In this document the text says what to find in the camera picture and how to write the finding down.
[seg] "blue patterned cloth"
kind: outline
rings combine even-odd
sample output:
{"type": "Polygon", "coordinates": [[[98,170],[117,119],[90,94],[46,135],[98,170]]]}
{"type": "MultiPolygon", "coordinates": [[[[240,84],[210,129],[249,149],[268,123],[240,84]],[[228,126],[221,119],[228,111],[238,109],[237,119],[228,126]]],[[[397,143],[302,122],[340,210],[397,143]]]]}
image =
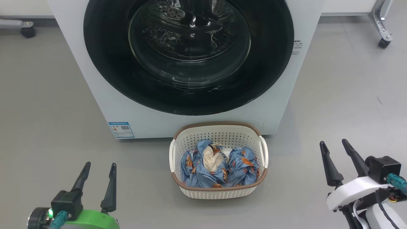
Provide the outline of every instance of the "blue patterned cloth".
{"type": "Polygon", "coordinates": [[[228,184],[226,186],[251,185],[260,171],[253,151],[245,146],[234,148],[229,154],[228,184]]]}
{"type": "Polygon", "coordinates": [[[211,140],[198,142],[195,151],[187,151],[181,158],[181,175],[183,183],[190,187],[222,187],[228,180],[227,157],[222,153],[223,146],[213,145],[211,140]],[[214,154],[222,154],[223,161],[215,172],[209,172],[203,163],[204,150],[210,146],[214,154]]]}

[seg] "laundry basket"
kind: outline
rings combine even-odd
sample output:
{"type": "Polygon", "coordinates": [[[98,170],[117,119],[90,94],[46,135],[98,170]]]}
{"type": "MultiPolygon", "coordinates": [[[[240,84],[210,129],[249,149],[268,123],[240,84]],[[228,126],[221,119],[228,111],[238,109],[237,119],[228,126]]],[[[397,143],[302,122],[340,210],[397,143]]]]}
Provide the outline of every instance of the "laundry basket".
{"type": "Polygon", "coordinates": [[[260,132],[247,123],[238,122],[208,122],[185,126],[178,130],[170,144],[170,169],[171,174],[188,197],[194,199],[229,199],[247,196],[264,180],[267,175],[269,153],[267,145],[260,132]],[[251,185],[223,188],[189,187],[182,183],[181,158],[187,151],[195,150],[197,143],[209,139],[213,143],[223,145],[222,152],[229,156],[235,147],[248,146],[256,156],[260,175],[251,185]]]}

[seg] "blue label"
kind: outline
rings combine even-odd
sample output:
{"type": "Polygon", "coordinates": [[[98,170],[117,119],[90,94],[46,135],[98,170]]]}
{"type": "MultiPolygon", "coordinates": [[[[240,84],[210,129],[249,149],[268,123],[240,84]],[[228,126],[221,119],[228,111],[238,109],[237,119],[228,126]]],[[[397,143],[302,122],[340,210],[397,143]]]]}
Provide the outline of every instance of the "blue label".
{"type": "Polygon", "coordinates": [[[109,122],[113,134],[118,139],[132,139],[134,138],[133,131],[128,122],[109,122]]]}

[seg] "cabinet caster wheel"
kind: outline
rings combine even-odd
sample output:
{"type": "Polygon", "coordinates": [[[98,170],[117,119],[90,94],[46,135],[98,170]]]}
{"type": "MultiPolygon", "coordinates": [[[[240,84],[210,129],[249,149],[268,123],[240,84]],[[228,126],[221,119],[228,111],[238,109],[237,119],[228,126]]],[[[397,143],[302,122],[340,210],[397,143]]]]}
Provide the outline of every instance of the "cabinet caster wheel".
{"type": "Polygon", "coordinates": [[[34,27],[21,28],[20,33],[23,37],[32,38],[35,36],[35,29],[34,27]]]}
{"type": "Polygon", "coordinates": [[[380,48],[387,48],[387,46],[389,46],[389,44],[390,44],[390,41],[386,41],[386,40],[384,40],[383,38],[379,41],[379,44],[378,44],[378,46],[380,47],[380,48]]]}

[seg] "green led light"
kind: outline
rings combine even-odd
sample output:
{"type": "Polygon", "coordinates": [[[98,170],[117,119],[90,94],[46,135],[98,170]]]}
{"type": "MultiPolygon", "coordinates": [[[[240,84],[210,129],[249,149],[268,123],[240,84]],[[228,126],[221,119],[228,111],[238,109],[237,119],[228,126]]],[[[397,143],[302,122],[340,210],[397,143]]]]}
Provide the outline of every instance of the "green led light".
{"type": "Polygon", "coordinates": [[[54,212],[52,211],[52,208],[48,209],[48,216],[49,218],[54,217],[54,212]]]}

